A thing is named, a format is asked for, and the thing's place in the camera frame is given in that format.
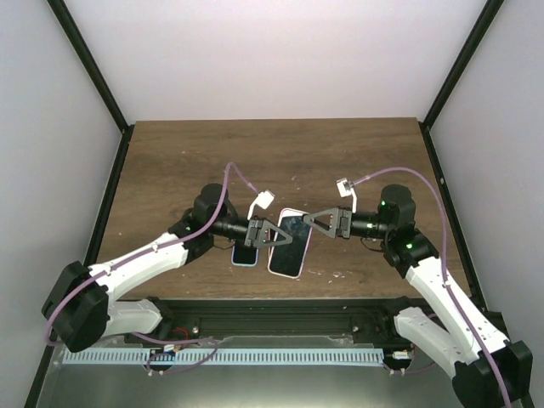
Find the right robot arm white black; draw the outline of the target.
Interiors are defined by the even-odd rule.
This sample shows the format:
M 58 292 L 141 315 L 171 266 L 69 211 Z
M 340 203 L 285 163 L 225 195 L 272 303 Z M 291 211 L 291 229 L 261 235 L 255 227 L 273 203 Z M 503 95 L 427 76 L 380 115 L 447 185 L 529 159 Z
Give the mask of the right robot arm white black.
M 416 203 L 399 184 L 382 189 L 375 212 L 334 207 L 303 216 L 331 238 L 377 240 L 387 263 L 425 299 L 436 314 L 409 307 L 381 317 L 380 337 L 402 337 L 416 345 L 451 379 L 465 407 L 504 407 L 530 392 L 533 355 L 512 342 L 458 286 L 432 242 L 416 227 Z

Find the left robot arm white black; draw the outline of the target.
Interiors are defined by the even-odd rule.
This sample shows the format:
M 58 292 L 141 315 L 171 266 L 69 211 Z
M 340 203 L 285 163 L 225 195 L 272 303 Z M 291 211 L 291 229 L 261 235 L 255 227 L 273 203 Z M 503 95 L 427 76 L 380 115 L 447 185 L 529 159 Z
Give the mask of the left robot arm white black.
M 55 335 L 71 352 L 104 337 L 136 332 L 154 343 L 173 334 L 173 321 L 155 300 L 125 301 L 137 286 L 179 269 L 208 252 L 217 236 L 260 250 L 292 243 L 292 235 L 266 218 L 241 217 L 221 184 L 207 184 L 193 206 L 165 233 L 119 258 L 85 266 L 66 265 L 42 306 L 46 337 Z

